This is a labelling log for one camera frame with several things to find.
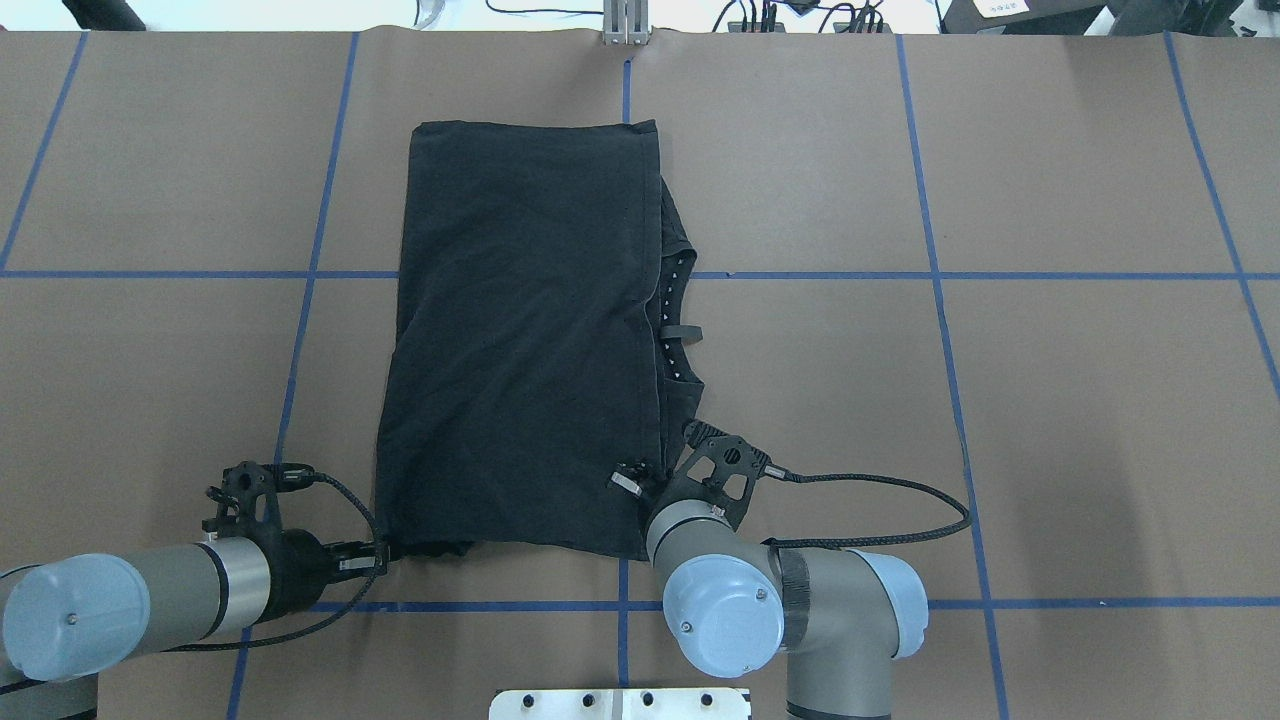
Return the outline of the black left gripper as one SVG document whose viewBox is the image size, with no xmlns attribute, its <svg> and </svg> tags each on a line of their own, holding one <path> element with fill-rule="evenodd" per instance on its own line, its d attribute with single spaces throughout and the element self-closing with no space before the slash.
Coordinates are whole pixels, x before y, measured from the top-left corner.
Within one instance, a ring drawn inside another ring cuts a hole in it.
<svg viewBox="0 0 1280 720">
<path fill-rule="evenodd" d="M 321 542 L 288 528 L 280 496 L 312 486 L 335 491 L 361 516 L 369 539 Z M 329 585 L 372 582 L 389 569 L 389 546 L 371 509 L 337 478 L 300 462 L 241 462 L 205 495 L 215 505 L 204 519 L 202 548 L 218 574 L 224 616 L 287 616 L 312 607 Z"/>
</svg>

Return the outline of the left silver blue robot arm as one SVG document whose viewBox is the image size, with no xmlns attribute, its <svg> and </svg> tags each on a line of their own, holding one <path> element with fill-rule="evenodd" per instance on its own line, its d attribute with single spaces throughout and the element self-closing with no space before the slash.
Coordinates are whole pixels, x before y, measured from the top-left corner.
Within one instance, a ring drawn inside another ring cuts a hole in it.
<svg viewBox="0 0 1280 720">
<path fill-rule="evenodd" d="M 355 507 L 369 539 L 324 543 L 284 527 L 280 496 L 315 484 Z M 154 653 L 244 650 L 237 633 L 311 609 L 330 585 L 357 582 L 362 600 L 396 560 L 370 507 L 310 465 L 242 462 L 207 496 L 216 509 L 195 543 L 3 574 L 5 719 L 95 719 L 102 671 Z"/>
</svg>

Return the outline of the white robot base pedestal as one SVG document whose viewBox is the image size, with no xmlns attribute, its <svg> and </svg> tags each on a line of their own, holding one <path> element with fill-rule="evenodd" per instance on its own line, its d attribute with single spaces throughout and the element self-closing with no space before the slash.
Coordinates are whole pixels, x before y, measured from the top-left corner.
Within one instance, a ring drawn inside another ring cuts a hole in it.
<svg viewBox="0 0 1280 720">
<path fill-rule="evenodd" d="M 502 691 L 489 719 L 753 719 L 750 692 L 728 687 Z"/>
</svg>

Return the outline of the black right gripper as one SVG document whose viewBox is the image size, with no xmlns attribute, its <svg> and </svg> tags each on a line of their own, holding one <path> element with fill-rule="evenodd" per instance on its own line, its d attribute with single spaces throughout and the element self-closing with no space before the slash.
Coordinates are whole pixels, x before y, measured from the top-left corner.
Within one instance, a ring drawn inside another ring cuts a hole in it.
<svg viewBox="0 0 1280 720">
<path fill-rule="evenodd" d="M 771 471 L 771 456 L 741 436 L 723 430 L 685 430 L 687 457 L 673 470 L 648 461 L 614 466 L 609 484 L 635 498 L 644 529 L 659 511 L 684 501 L 710 506 L 712 515 L 737 530 L 748 515 L 755 484 Z"/>
</svg>

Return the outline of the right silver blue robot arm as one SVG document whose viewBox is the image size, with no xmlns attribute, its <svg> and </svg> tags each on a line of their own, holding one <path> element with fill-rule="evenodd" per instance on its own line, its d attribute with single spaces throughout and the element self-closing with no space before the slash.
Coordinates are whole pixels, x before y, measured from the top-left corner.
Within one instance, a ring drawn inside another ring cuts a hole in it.
<svg viewBox="0 0 1280 720">
<path fill-rule="evenodd" d="M 733 679 L 787 659 L 791 719 L 888 719 L 893 664 L 931 620 L 906 561 L 846 541 L 753 543 L 739 534 L 755 483 L 795 480 L 764 451 L 701 421 L 676 468 L 620 462 L 611 483 L 637 501 L 667 626 L 699 671 Z"/>
</svg>

